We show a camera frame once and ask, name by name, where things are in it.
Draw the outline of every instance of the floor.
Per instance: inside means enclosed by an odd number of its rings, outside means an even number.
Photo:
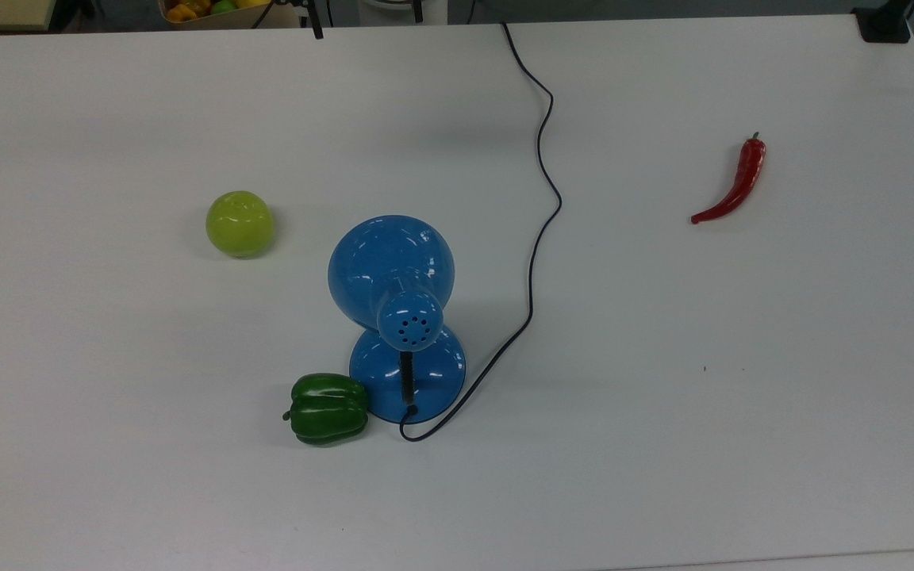
[[[326,22],[327,6],[337,26],[359,25],[358,2],[316,0]],[[98,15],[79,22],[83,32],[148,32],[167,30],[156,0],[95,0]],[[853,7],[873,7],[881,0],[477,0],[472,23],[505,21],[584,21],[585,19],[635,19],[784,14],[848,14]],[[451,25],[464,23],[472,0],[449,0]],[[911,19],[914,32],[914,14]]]

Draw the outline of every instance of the basket of fruit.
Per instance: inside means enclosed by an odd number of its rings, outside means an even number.
[[[269,0],[157,0],[171,29],[249,29]],[[298,28],[291,4],[270,6],[260,28]]]

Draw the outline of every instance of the red chili pepper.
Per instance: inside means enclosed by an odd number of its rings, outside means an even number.
[[[691,224],[700,224],[707,220],[724,217],[732,210],[738,209],[739,205],[743,204],[743,200],[750,196],[750,192],[754,190],[754,184],[757,184],[757,177],[761,174],[761,167],[764,167],[764,156],[768,151],[764,141],[757,138],[758,134],[759,131],[748,138],[746,144],[743,145],[743,151],[739,153],[739,167],[735,171],[732,190],[728,191],[718,205],[689,217]]]

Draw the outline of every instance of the green bell pepper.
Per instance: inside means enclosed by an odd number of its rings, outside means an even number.
[[[305,444],[330,444],[351,438],[369,420],[369,395],[359,381],[334,373],[305,375],[291,388],[291,410],[284,412],[294,436]]]

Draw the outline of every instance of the lamp base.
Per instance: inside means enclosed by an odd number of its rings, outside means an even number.
[[[891,30],[886,33],[882,32],[874,28],[874,23],[871,22],[871,19],[877,16],[878,11],[871,8],[852,10],[859,23],[859,36],[862,36],[863,42],[867,44],[907,44],[912,37],[912,33],[908,30],[908,22],[904,21],[904,18],[898,18],[897,21],[888,22],[893,25]]]
[[[435,419],[450,408],[464,386],[467,362],[454,332],[443,326],[436,342],[413,355],[414,404],[417,415],[407,423]],[[351,378],[369,393],[369,412],[388,423],[400,423],[407,404],[400,391],[400,351],[374,331],[359,337],[351,352]]]

